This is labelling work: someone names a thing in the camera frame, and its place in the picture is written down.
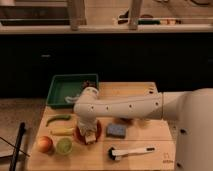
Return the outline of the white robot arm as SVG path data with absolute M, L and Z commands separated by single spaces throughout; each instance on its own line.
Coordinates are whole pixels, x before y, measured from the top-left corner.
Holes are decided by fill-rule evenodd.
M 94 87 L 74 105 L 78 127 L 86 133 L 97 117 L 178 120 L 175 171 L 213 171 L 213 88 L 100 99 Z

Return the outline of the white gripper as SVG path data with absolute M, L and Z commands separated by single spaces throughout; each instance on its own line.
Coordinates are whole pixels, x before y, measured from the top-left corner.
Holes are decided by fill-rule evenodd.
M 79 119 L 77 126 L 84 137 L 94 136 L 97 133 L 97 120 Z

